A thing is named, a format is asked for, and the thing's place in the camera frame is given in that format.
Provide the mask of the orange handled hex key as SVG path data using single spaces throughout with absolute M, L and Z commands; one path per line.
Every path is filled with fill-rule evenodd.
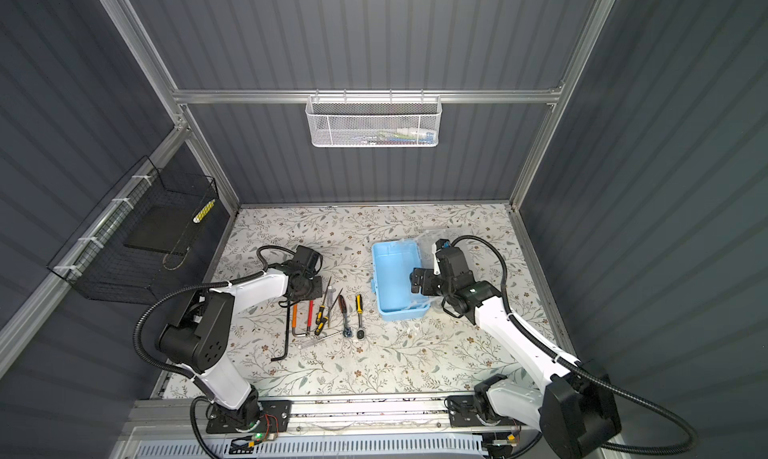
M 306 328 L 302 328 L 299 326 L 298 319 L 299 319 L 298 304 L 294 304 L 292 306 L 291 334 L 294 337 L 305 337 Z

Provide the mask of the light blue plastic toolbox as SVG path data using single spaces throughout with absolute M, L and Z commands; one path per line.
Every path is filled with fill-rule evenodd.
M 411 291 L 410 274 L 416 268 L 432 269 L 434 244 L 454 233 L 453 229 L 427 229 L 413 237 L 372 245 L 372 290 L 384 321 L 421 319 L 427 313 L 433 298 Z

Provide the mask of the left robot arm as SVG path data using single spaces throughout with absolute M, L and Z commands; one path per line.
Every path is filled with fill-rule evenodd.
M 192 380 L 231 430 L 251 432 L 265 422 L 258 392 L 227 354 L 233 319 L 273 299 L 292 306 L 322 292 L 322 254 L 306 246 L 287 252 L 287 260 L 269 264 L 258 249 L 262 266 L 257 272 L 184 292 L 182 306 L 156 342 L 157 350 Z

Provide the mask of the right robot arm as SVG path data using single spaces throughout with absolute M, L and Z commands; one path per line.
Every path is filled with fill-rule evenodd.
M 463 251 L 446 239 L 433 246 L 433 267 L 410 274 L 411 289 L 439 297 L 447 312 L 486 332 L 511 354 L 532 379 L 527 389 L 496 374 L 474 387 L 472 409 L 494 424 L 515 419 L 535 428 L 560 458 L 583 458 L 621 432 L 618 409 L 609 391 L 569 371 L 560 359 L 574 361 L 513 312 L 505 287 L 475 279 Z

